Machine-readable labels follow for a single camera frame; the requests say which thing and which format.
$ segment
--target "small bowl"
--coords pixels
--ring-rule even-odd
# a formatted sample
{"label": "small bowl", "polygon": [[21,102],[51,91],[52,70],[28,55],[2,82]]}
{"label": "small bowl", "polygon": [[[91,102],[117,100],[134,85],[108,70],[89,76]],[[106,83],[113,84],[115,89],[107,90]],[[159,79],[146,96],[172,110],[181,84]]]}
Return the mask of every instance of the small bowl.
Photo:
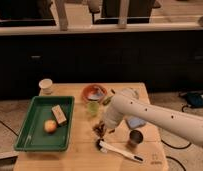
{"label": "small bowl", "polygon": [[89,101],[101,102],[107,95],[107,90],[99,84],[90,84],[82,91],[82,99],[87,103]]}

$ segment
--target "small green object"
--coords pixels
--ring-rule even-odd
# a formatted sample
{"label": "small green object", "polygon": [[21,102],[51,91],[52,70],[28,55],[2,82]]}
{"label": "small green object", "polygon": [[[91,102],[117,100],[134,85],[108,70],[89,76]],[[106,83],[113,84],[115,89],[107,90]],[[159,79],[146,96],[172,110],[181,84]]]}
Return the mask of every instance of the small green object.
{"label": "small green object", "polygon": [[[51,108],[60,105],[67,123],[49,134],[44,130],[44,122],[54,119]],[[32,99],[19,136],[14,145],[16,151],[63,151],[68,148],[72,122],[74,97],[36,96]]]}

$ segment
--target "black cable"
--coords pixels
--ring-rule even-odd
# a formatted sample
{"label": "black cable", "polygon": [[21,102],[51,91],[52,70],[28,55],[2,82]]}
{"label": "black cable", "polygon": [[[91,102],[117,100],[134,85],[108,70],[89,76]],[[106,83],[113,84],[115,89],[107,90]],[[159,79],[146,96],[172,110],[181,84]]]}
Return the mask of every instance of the black cable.
{"label": "black cable", "polygon": [[184,109],[185,109],[186,107],[189,107],[189,108],[190,108],[191,106],[188,105],[188,104],[186,104],[186,105],[182,106],[181,111],[182,111],[182,112],[185,112]]}
{"label": "black cable", "polygon": [[184,146],[184,147],[175,147],[175,146],[172,146],[172,145],[168,144],[168,143],[167,143],[166,141],[164,141],[164,140],[161,140],[161,142],[164,143],[165,145],[167,145],[168,147],[173,148],[173,149],[176,149],[176,150],[184,150],[184,149],[186,149],[186,148],[188,148],[189,146],[192,145],[192,143],[189,142],[189,143],[188,143],[186,146]]}
{"label": "black cable", "polygon": [[11,132],[13,132],[16,136],[18,136],[18,134],[13,130],[13,129],[11,129],[8,125],[6,125],[4,122],[2,122],[1,120],[0,120],[0,123],[2,124],[2,125],[4,125],[6,128],[8,128]]}
{"label": "black cable", "polygon": [[178,163],[178,164],[182,167],[182,169],[183,169],[184,171],[186,171],[186,168],[184,167],[184,165],[183,165],[179,160],[177,160],[176,158],[171,157],[171,156],[166,156],[166,158],[175,161],[176,163]]}

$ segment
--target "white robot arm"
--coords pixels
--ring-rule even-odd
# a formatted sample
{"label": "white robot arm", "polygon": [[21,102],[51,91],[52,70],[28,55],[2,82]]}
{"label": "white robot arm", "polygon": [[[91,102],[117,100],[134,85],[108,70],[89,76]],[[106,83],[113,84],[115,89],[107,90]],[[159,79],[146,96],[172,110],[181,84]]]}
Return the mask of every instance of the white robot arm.
{"label": "white robot arm", "polygon": [[164,128],[203,148],[203,117],[144,103],[132,95],[132,89],[117,92],[103,115],[109,129],[115,129],[124,115],[133,115]]}

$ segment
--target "paper cup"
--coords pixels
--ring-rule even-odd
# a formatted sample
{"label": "paper cup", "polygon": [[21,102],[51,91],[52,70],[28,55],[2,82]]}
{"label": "paper cup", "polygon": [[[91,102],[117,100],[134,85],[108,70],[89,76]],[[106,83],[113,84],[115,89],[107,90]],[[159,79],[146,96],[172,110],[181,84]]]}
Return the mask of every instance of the paper cup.
{"label": "paper cup", "polygon": [[39,82],[39,87],[41,88],[43,94],[51,94],[53,92],[52,85],[53,81],[48,78]]}

